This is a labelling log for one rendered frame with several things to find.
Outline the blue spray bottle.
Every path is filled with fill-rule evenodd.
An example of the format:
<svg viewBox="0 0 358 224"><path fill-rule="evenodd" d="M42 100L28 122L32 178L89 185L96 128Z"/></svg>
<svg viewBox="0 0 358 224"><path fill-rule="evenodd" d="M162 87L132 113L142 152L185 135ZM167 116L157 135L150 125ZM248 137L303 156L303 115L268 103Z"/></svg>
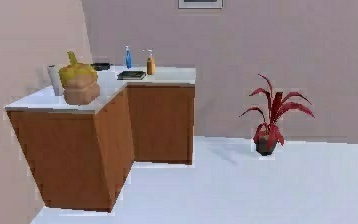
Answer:
<svg viewBox="0 0 358 224"><path fill-rule="evenodd" d="M125 46L125 63L126 63L126 68L130 69L132 67L132 58L131 58L131 53L130 53L130 49L129 46Z"/></svg>

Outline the black book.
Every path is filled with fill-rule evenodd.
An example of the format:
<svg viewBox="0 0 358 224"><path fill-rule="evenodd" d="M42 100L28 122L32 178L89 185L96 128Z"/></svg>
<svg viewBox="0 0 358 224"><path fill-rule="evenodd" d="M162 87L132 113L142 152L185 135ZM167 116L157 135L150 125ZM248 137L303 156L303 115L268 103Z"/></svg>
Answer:
<svg viewBox="0 0 358 224"><path fill-rule="evenodd" d="M142 80L146 73L144 71L122 71L118 74L118 80Z"/></svg>

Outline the orange soap bottle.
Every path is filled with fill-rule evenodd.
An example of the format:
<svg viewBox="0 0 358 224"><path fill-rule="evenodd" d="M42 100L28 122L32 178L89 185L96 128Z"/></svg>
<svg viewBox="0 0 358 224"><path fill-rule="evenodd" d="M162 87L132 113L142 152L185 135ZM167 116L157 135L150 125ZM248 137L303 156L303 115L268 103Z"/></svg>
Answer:
<svg viewBox="0 0 358 224"><path fill-rule="evenodd" d="M147 58L147 62L146 62L147 74L153 75L155 73L155 60L154 60L154 56L153 56L153 50L146 49L146 52L148 53L148 58Z"/></svg>

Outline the brown cupboard with white worktop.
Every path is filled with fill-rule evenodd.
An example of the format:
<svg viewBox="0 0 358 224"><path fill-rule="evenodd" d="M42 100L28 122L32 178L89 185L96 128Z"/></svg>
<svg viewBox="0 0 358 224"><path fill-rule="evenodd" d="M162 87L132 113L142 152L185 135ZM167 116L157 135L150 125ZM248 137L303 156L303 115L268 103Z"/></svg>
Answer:
<svg viewBox="0 0 358 224"><path fill-rule="evenodd" d="M136 162L192 162L196 71L159 67L120 80L122 67L99 74L100 95L69 105L50 87L6 106L44 204L112 210Z"/></svg>

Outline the red house plant in pot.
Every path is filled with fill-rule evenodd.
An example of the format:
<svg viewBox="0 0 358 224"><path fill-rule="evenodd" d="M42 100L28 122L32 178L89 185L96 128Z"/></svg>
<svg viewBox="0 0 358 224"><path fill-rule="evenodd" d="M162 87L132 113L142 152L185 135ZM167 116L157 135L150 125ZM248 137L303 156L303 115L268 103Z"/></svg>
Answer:
<svg viewBox="0 0 358 224"><path fill-rule="evenodd" d="M255 143L255 150L257 153L261 156L269 156L274 152L278 143L284 145L284 136L281 134L277 122L286 112L290 110L297 110L311 116L312 118L314 118L315 115L302 103L291 101L292 97L300 97L311 104L311 102L301 93L291 91L286 96L283 95L282 91L273 93L273 85L271 81L262 74L260 74L260 77L267 82L268 90L264 88L257 88L251 93L251 96L258 95L260 93L263 93L266 96L268 117L265 117L263 110L258 106L248 108L242 113L242 115L245 115L250 111L257 111L262 116L263 122L257 126L253 136L253 142Z"/></svg>

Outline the framed picture on wall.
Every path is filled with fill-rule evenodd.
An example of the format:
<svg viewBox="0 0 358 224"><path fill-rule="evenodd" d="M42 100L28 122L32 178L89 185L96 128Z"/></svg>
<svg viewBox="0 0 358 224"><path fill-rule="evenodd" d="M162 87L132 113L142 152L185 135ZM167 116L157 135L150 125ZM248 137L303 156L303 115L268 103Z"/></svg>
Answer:
<svg viewBox="0 0 358 224"><path fill-rule="evenodd" d="M222 9L223 0L178 0L179 9Z"/></svg>

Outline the white paper roll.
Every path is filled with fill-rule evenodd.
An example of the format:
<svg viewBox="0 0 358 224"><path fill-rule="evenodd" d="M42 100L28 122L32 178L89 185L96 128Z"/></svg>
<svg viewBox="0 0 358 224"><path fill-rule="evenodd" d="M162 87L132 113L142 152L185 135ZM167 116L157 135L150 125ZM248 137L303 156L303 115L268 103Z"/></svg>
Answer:
<svg viewBox="0 0 358 224"><path fill-rule="evenodd" d="M51 84L56 96L63 95L63 87L59 76L60 67L57 65L49 65L47 67L48 75L51 80Z"/></svg>

